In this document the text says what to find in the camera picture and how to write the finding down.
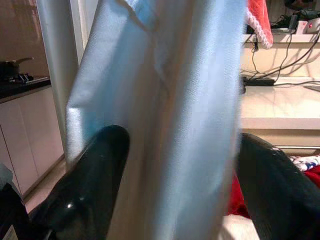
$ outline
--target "kitchen counter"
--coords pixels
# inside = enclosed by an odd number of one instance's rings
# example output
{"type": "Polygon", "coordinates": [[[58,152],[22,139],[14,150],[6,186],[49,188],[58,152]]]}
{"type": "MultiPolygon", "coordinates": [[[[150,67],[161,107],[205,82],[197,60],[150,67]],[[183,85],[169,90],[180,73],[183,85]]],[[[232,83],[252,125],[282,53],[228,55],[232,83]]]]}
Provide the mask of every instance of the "kitchen counter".
{"type": "Polygon", "coordinates": [[[49,77],[35,77],[34,80],[21,84],[1,83],[0,104],[49,88],[50,86],[51,82],[49,77]]]}
{"type": "MultiPolygon", "coordinates": [[[[287,77],[277,84],[310,80],[287,77]]],[[[320,92],[302,85],[247,86],[242,96],[241,122],[243,129],[320,130],[320,92]]]]}

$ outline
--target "white shelf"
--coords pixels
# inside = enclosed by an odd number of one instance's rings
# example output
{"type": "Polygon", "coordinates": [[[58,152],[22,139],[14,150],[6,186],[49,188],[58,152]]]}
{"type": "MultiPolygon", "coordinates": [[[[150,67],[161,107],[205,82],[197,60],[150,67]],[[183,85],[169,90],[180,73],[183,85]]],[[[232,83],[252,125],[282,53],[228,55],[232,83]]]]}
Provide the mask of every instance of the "white shelf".
{"type": "MultiPolygon", "coordinates": [[[[301,83],[306,77],[286,77],[278,83],[301,83]]],[[[303,86],[247,86],[242,96],[243,129],[320,130],[320,92],[303,86]]]]}
{"type": "MultiPolygon", "coordinates": [[[[244,34],[243,41],[247,40],[251,34],[244,34]]],[[[252,35],[248,40],[247,43],[252,43],[253,41],[252,35]]],[[[316,38],[316,34],[292,34],[292,43],[313,43],[316,38]]],[[[288,43],[290,40],[290,34],[274,34],[273,35],[273,43],[288,43]]]]}

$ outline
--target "white countertop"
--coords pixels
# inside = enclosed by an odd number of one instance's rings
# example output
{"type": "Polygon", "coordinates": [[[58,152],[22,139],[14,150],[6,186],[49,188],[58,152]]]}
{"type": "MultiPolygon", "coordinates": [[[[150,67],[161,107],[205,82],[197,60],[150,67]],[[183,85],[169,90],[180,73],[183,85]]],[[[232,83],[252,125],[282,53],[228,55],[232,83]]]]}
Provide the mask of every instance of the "white countertop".
{"type": "MultiPolygon", "coordinates": [[[[285,77],[277,84],[310,80],[285,77]]],[[[320,130],[320,92],[303,86],[247,86],[242,95],[241,122],[243,129],[320,130]]]]}

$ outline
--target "black shiny object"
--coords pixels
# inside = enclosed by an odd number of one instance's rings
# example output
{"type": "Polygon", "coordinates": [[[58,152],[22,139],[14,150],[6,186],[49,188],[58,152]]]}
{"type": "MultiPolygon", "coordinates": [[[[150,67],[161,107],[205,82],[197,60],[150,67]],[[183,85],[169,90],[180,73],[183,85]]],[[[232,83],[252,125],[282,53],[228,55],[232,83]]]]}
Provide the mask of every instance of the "black shiny object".
{"type": "Polygon", "coordinates": [[[320,239],[320,190],[282,150],[243,133],[237,176],[261,240],[320,239]]]}
{"type": "Polygon", "coordinates": [[[79,161],[30,214],[58,240],[105,240],[129,152],[120,126],[103,128],[79,161]]]}

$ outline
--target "satin cloth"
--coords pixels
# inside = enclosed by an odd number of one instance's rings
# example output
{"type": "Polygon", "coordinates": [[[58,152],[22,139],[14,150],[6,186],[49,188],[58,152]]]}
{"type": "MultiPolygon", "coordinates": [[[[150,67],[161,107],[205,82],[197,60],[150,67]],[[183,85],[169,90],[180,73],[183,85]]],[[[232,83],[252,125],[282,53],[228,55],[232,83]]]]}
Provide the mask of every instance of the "satin cloth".
{"type": "Polygon", "coordinates": [[[211,240],[238,146],[245,0],[100,0],[66,108],[72,165],[102,127],[130,151],[107,239],[211,240]]]}

